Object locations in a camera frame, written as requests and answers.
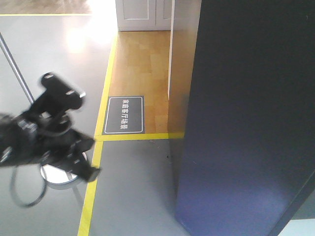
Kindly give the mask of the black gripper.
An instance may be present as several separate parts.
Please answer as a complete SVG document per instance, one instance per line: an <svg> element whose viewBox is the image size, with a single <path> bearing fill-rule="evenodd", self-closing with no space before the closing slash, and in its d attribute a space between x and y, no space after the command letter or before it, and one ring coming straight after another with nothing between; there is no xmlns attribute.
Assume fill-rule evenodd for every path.
<svg viewBox="0 0 315 236"><path fill-rule="evenodd" d="M100 168L92 166L83 153L92 149L95 140L73 128L61 135L49 136L35 124L29 130L30 164L51 165L86 182L95 181Z"/></svg>

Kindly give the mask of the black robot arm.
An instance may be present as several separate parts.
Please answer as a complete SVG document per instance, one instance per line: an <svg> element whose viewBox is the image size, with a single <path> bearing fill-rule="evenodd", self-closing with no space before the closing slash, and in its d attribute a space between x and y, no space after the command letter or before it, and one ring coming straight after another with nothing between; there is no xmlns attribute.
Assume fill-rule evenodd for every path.
<svg viewBox="0 0 315 236"><path fill-rule="evenodd" d="M100 168L93 167L84 153L93 137L72 128L68 110L82 107L85 93L49 72L41 77L45 92L16 117L0 116L0 165L51 165L86 182L95 181Z"/></svg>

